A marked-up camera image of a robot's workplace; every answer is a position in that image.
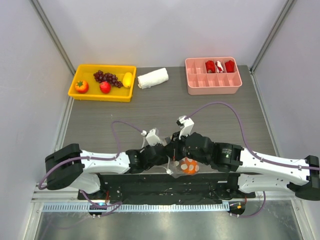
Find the clear zip top bag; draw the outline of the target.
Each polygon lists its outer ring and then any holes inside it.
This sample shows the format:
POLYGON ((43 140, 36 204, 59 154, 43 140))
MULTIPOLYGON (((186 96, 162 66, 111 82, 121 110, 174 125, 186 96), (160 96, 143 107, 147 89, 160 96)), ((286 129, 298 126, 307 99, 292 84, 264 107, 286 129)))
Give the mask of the clear zip top bag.
MULTIPOLYGON (((167 146, 170 141, 171 141, 171 138, 173 136, 170 136, 170 137, 160 137, 161 140, 162 140, 162 144, 164 146, 167 146)), ((161 166, 154 166, 155 168, 163 168, 165 169, 165 172, 174 177, 174 178, 178 178, 178 177, 181 177, 181 176, 192 176, 192 175, 188 175, 188 174, 185 174, 181 168, 180 168, 180 165, 181 165, 181 160, 176 160, 176 157, 173 156, 173 158, 169 159, 169 162, 168 164, 164 164, 164 165, 161 165, 161 166)))

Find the yellow fake mango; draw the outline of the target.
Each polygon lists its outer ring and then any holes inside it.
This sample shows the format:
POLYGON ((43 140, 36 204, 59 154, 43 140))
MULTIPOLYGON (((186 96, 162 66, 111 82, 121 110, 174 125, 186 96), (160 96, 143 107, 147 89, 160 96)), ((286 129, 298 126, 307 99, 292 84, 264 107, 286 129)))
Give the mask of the yellow fake mango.
POLYGON ((122 79, 122 84, 125 88, 130 88, 133 81, 133 75, 131 72, 126 72, 122 79))

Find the red fake tomato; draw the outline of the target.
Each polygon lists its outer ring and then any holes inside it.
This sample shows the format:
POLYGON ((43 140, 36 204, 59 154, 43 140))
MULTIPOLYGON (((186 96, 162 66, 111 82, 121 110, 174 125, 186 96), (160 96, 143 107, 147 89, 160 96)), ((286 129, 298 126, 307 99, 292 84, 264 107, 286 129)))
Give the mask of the red fake tomato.
POLYGON ((107 81, 103 81, 100 83, 99 88, 103 94, 109 94, 112 87, 107 81))

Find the purple fake grape bunch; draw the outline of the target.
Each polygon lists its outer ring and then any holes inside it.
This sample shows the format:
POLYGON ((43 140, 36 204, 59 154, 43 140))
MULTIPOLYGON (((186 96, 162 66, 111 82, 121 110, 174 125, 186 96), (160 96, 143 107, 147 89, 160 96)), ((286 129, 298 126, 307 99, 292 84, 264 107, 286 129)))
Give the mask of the purple fake grape bunch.
POLYGON ((109 72, 104 73, 103 71, 98 70, 93 74, 93 77, 98 83, 108 82, 111 86, 118 88, 124 86, 115 74, 109 72))

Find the orange red fake persimmon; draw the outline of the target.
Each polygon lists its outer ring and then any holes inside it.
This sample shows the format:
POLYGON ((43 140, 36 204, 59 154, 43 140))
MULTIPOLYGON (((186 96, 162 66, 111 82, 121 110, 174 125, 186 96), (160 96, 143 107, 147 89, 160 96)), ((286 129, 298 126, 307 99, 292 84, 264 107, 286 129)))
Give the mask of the orange red fake persimmon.
POLYGON ((89 84, 86 80, 79 80, 76 82, 74 88, 79 94, 85 94, 89 90, 89 84))

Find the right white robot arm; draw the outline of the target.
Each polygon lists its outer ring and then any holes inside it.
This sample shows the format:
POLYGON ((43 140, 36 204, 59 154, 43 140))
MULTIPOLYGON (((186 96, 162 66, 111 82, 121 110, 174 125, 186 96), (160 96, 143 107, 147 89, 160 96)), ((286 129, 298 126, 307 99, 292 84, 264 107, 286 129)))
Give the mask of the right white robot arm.
POLYGON ((254 152, 236 144, 213 142, 199 133, 170 140, 171 156, 187 157, 222 173, 237 173, 237 180, 226 184, 233 198, 257 191, 291 191, 297 198, 320 199, 320 160, 314 155, 301 159, 281 158, 254 152))

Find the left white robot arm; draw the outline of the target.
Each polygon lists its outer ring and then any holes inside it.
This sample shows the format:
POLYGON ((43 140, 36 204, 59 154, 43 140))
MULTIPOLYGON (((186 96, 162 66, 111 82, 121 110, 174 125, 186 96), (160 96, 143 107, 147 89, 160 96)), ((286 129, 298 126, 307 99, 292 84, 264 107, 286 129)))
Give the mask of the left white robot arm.
POLYGON ((107 192, 99 175, 140 174, 154 166, 167 164, 174 151, 160 143, 119 153, 94 153, 72 143, 45 158, 46 174, 38 184, 40 190, 72 187, 100 200, 107 192))

